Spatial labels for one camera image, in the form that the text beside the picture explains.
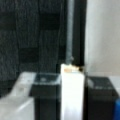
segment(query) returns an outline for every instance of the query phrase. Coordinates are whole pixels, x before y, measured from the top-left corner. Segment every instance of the white surface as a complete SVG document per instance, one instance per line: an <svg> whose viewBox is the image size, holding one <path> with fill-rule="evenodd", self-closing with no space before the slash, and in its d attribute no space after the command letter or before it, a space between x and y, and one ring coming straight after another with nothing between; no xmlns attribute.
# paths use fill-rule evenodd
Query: white surface
<svg viewBox="0 0 120 120"><path fill-rule="evenodd" d="M86 72L120 75L120 0L88 0Z"/></svg>
<svg viewBox="0 0 120 120"><path fill-rule="evenodd" d="M29 92L35 73L23 73L9 95L0 99L0 120L34 120L34 100Z"/></svg>
<svg viewBox="0 0 120 120"><path fill-rule="evenodd" d="M62 73L61 120L82 120L84 75Z"/></svg>

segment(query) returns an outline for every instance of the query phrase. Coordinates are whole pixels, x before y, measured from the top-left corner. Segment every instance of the black wall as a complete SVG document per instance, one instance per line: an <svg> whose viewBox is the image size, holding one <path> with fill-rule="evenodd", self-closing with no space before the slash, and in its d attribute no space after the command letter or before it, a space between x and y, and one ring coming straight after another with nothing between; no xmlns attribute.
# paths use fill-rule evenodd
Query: black wall
<svg viewBox="0 0 120 120"><path fill-rule="evenodd" d="M74 64L83 65L86 2L76 1L75 11L79 15L75 13L73 55ZM66 1L0 0L0 91L3 94L23 71L59 72L60 64L65 62L65 50Z"/></svg>

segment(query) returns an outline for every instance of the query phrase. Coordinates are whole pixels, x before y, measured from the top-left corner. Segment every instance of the white wall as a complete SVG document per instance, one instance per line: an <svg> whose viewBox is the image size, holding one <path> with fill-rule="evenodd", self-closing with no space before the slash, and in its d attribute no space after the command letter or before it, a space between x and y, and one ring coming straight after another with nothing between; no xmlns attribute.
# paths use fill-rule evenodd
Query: white wall
<svg viewBox="0 0 120 120"><path fill-rule="evenodd" d="M120 0L88 0L86 72L120 75Z"/></svg>

